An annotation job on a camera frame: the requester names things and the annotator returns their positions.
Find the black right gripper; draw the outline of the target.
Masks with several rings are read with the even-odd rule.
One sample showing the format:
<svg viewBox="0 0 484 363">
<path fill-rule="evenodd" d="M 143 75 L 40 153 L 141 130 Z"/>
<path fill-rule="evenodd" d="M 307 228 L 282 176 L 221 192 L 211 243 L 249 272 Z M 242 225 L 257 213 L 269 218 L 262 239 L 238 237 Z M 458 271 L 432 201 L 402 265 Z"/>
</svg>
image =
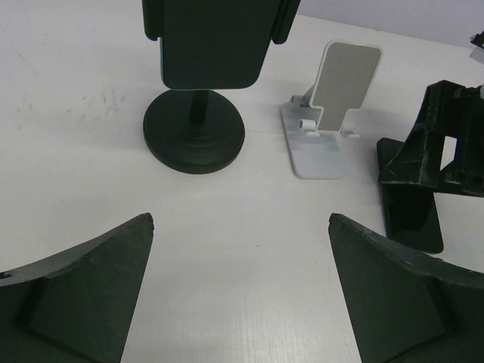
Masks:
<svg viewBox="0 0 484 363">
<path fill-rule="evenodd" d="M 456 140 L 453 160 L 440 171 L 445 138 Z M 380 171 L 382 185 L 445 194 L 483 195 L 482 88 L 440 81 L 427 86 L 404 144 Z"/>
</svg>

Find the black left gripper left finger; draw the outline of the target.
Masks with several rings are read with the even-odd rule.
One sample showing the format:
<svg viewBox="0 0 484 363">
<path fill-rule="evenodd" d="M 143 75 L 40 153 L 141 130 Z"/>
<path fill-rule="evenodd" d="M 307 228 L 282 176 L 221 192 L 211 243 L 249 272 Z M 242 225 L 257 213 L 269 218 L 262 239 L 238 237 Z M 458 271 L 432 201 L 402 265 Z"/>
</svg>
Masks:
<svg viewBox="0 0 484 363">
<path fill-rule="evenodd" d="M 1 273 L 3 362 L 119 362 L 154 239 L 144 213 Z"/>
</svg>

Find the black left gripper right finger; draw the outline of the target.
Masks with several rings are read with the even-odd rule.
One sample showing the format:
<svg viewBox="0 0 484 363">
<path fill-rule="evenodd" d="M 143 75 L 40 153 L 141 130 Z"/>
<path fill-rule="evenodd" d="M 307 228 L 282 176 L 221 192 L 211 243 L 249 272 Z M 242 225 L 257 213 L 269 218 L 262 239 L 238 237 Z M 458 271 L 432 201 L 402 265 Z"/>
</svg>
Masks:
<svg viewBox="0 0 484 363">
<path fill-rule="evenodd" d="M 481 362 L 483 275 L 334 213 L 328 234 L 363 362 Z"/>
</svg>

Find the black phone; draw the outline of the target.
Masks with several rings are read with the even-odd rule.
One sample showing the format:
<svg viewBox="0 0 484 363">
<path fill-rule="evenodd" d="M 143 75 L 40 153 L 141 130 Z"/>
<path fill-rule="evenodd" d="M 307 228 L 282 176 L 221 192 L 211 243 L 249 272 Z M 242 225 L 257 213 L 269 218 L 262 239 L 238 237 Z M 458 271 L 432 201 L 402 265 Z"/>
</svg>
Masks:
<svg viewBox="0 0 484 363">
<path fill-rule="evenodd" d="M 444 250 L 434 192 L 439 181 L 445 138 L 440 136 L 430 150 L 427 185 L 380 186 L 386 236 L 407 247 L 437 254 Z"/>
</svg>

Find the silver folding phone stand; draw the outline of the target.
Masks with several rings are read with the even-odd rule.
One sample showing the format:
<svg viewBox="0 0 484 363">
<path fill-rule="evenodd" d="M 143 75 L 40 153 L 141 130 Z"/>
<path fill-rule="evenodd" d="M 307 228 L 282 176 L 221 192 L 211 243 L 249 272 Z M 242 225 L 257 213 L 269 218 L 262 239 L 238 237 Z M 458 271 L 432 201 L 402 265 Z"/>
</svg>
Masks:
<svg viewBox="0 0 484 363">
<path fill-rule="evenodd" d="M 380 66 L 383 50 L 333 40 L 321 58 L 317 76 L 303 95 L 280 108 L 293 171 L 301 179 L 339 179 L 346 164 L 337 137 L 358 138 L 345 121 L 363 105 Z"/>
</svg>

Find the black round-base phone stand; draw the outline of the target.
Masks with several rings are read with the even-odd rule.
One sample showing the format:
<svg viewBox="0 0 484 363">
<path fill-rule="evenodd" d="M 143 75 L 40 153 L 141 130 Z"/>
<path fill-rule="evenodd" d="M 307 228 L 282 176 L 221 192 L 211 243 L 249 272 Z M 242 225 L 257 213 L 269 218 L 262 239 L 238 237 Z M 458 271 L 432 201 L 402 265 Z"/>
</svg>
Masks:
<svg viewBox="0 0 484 363">
<path fill-rule="evenodd" d="M 142 4 L 146 37 L 160 45 L 163 3 Z M 270 44 L 287 41 L 299 2 L 272 0 L 279 9 Z M 230 165 L 245 139 L 244 122 L 237 108 L 222 95 L 224 89 L 166 91 L 148 106 L 143 119 L 144 140 L 163 164 L 179 172 L 203 175 Z"/>
</svg>

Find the teal-edged black smartphone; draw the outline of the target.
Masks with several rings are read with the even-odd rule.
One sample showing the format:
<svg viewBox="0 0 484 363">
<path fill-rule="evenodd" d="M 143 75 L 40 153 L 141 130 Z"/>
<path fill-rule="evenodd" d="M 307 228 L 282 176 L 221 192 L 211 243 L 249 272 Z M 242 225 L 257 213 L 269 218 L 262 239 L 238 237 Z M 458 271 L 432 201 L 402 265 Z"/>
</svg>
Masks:
<svg viewBox="0 0 484 363">
<path fill-rule="evenodd" d="M 175 90 L 248 88 L 259 78 L 277 1 L 165 1 L 162 80 Z"/>
</svg>

